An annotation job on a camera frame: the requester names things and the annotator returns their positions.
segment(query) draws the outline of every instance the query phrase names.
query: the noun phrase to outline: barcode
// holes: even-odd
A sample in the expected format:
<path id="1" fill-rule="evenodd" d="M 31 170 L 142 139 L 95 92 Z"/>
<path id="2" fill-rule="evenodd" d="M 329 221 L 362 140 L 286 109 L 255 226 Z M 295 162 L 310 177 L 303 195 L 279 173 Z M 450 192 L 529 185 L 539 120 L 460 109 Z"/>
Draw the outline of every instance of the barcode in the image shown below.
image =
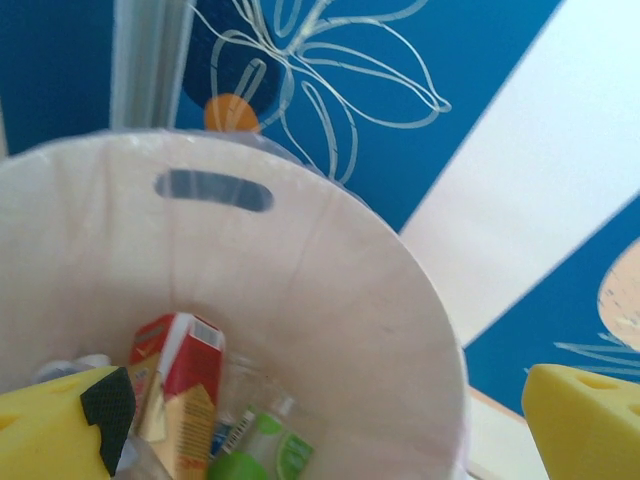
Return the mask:
<path id="1" fill-rule="evenodd" d="M 244 437 L 244 434 L 247 433 L 247 430 L 249 430 L 249 427 L 253 424 L 255 418 L 256 415 L 251 410 L 247 410 L 244 413 L 242 419 L 233 428 L 231 434 L 229 434 L 229 438 L 227 438 L 227 441 L 222 446 L 222 450 L 225 453 L 229 454 L 236 449 L 240 440 Z"/>
<path id="2" fill-rule="evenodd" d="M 193 327 L 191 327 L 191 336 L 193 338 L 197 338 L 203 343 L 206 343 L 207 345 L 211 345 L 217 350 L 221 349 L 222 342 L 224 341 L 224 337 L 220 330 L 216 330 L 199 320 L 193 322 Z"/>

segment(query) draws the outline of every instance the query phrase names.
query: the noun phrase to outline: green bottle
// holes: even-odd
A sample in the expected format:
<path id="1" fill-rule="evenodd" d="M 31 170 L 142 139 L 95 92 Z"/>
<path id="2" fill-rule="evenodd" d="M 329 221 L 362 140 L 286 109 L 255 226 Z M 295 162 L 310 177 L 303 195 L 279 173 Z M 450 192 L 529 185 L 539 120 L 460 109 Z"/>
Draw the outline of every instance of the green bottle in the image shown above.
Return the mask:
<path id="1" fill-rule="evenodd" d="M 209 467 L 208 480 L 296 480 L 313 448 L 285 427 L 294 403 L 283 394 L 268 411 L 249 408 Z"/>

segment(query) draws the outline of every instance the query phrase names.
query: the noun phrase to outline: painted flower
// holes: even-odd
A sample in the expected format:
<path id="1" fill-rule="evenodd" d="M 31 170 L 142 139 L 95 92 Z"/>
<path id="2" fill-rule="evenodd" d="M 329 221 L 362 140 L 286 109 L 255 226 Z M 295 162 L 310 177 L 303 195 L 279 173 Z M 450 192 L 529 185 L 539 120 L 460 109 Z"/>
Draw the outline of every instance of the painted flower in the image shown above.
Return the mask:
<path id="1" fill-rule="evenodd" d="M 415 129 L 451 109 L 436 92 L 420 53 L 390 26 L 414 15 L 427 0 L 391 13 L 333 16 L 332 10 L 340 12 L 339 7 L 353 10 L 359 6 L 339 0 L 275 0 L 265 12 L 265 1 L 227 3 L 250 26 L 250 32 L 218 30 L 194 8 L 216 37 L 210 61 L 212 100 L 206 111 L 212 126 L 232 130 L 259 122 L 250 129 L 262 131 L 279 123 L 299 156 L 314 166 L 321 163 L 330 179 L 345 183 L 358 159 L 361 122 Z M 244 46 L 255 55 L 249 55 L 229 94 L 220 91 L 219 82 L 226 68 L 225 51 L 232 46 Z M 369 52 L 371 46 L 375 56 Z M 272 72 L 269 75 L 275 64 L 283 71 L 276 100 L 258 120 L 255 114 L 251 116 L 252 100 L 265 81 L 273 83 Z M 395 98 L 406 101 L 398 102 L 399 108 L 389 108 Z M 326 140 L 324 153 L 310 147 L 317 145 L 318 137 Z"/>

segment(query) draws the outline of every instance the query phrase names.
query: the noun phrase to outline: red and white carton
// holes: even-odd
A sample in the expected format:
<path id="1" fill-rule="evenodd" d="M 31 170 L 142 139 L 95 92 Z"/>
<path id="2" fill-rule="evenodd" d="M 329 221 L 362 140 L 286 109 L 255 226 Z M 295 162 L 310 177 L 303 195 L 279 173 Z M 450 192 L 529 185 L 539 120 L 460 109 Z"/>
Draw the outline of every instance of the red and white carton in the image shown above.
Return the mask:
<path id="1" fill-rule="evenodd" d="M 135 334 L 133 429 L 174 480 L 204 478 L 224 350 L 222 331 L 190 313 L 164 315 Z"/>

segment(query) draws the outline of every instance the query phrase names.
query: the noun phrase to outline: trash bin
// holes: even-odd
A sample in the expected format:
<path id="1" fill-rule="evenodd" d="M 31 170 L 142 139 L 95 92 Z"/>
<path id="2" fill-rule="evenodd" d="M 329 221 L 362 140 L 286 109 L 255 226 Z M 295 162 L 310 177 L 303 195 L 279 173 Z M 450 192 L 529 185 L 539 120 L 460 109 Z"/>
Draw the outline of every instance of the trash bin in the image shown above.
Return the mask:
<path id="1" fill-rule="evenodd" d="M 169 132 L 0 165 L 0 390 L 126 363 L 168 311 L 216 323 L 326 426 L 309 479 L 461 478 L 465 369 L 438 296 L 361 202 L 272 153 Z"/>

